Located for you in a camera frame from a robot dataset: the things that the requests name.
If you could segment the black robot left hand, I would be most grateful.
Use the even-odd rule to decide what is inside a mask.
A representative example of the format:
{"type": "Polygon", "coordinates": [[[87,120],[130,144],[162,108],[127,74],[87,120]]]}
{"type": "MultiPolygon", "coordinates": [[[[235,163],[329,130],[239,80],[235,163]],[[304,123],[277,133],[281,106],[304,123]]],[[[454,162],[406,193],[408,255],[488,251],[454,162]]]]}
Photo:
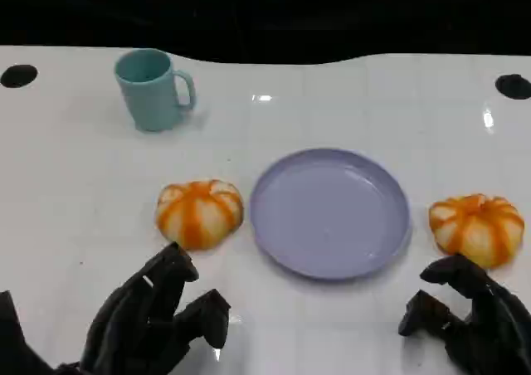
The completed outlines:
{"type": "Polygon", "coordinates": [[[190,256],[171,243],[117,288],[90,325],[79,368],[84,374],[168,374],[204,338],[227,340],[231,306],[215,289],[178,309],[186,283],[197,280],[190,256]]]}

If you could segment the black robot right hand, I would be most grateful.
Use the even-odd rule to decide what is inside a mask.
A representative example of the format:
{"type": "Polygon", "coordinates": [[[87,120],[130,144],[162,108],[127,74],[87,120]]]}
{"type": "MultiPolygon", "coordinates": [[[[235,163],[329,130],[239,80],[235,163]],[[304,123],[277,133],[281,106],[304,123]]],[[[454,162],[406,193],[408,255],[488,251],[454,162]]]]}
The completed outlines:
{"type": "Polygon", "coordinates": [[[419,290],[407,303],[398,333],[424,331],[445,344],[449,359],[468,374],[529,374],[530,313],[522,301],[461,254],[432,262],[420,277],[449,285],[472,302],[460,319],[419,290]]]}

